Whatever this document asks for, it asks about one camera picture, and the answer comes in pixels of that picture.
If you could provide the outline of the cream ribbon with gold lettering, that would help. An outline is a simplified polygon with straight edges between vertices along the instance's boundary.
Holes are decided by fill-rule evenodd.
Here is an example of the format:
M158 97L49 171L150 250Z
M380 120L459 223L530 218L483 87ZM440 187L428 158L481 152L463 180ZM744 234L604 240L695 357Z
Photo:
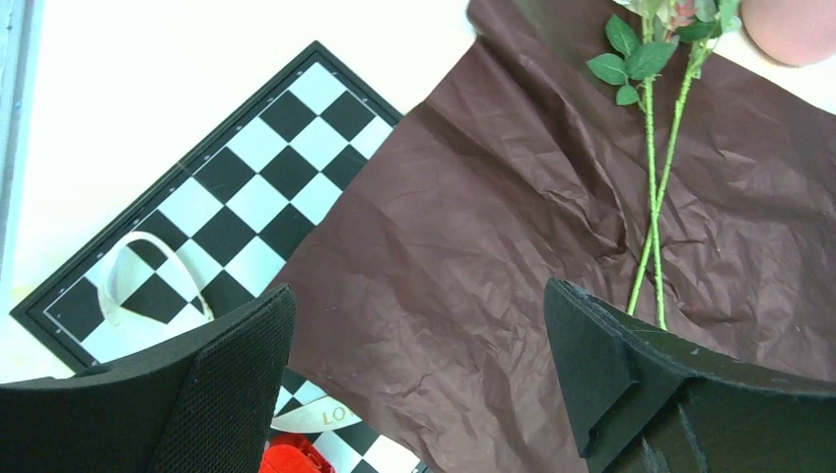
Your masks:
M139 351L213 321L197 268L161 238L133 231L103 256L97 298L105 322Z

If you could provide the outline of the white cream rose stem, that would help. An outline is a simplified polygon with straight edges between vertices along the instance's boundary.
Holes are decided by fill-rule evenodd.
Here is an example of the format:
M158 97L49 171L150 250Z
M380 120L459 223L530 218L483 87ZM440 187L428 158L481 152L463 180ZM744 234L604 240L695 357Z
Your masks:
M660 18L660 1L622 1L620 4L638 15L639 25L634 27L622 16L611 15L603 27L609 50L587 60L586 66L597 79L615 88L617 105L635 105L643 114L649 221L627 312L635 312L643 280L651 269L657 325L666 330L660 231L665 184L659 176L657 159L655 81L672 57L677 43L668 37Z

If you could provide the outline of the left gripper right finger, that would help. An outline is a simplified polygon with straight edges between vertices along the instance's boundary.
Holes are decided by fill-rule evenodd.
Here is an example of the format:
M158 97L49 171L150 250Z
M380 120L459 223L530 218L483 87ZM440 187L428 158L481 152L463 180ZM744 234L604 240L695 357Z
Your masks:
M550 279L544 319L591 472L831 472L835 386L746 363Z

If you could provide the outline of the dark red wrapping paper sheet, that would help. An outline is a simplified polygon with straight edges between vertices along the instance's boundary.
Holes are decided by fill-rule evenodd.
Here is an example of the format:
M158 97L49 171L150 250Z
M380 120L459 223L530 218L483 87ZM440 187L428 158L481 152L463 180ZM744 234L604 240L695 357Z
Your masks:
M438 472L583 472L548 279L627 303L645 132L588 59L610 1L473 1L477 38L279 273L289 365ZM662 209L668 329L835 376L835 118L721 57L692 86Z

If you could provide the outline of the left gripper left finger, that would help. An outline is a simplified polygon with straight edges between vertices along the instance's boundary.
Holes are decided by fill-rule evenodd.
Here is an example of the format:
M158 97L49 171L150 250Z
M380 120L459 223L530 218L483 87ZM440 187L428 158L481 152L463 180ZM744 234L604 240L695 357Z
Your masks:
M296 327L286 285L69 378L1 387L5 472L254 472Z

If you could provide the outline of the red paper flower bouquet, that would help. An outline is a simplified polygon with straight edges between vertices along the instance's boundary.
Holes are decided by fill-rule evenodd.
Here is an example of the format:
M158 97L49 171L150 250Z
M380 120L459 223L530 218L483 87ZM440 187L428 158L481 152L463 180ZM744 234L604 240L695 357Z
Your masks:
M677 98L673 104L669 137L664 151L659 176L665 184L665 195L670 180L679 131L692 84L701 78L702 69L712 55L719 38L739 30L740 3L738 1L660 1L660 18L669 38L689 46Z

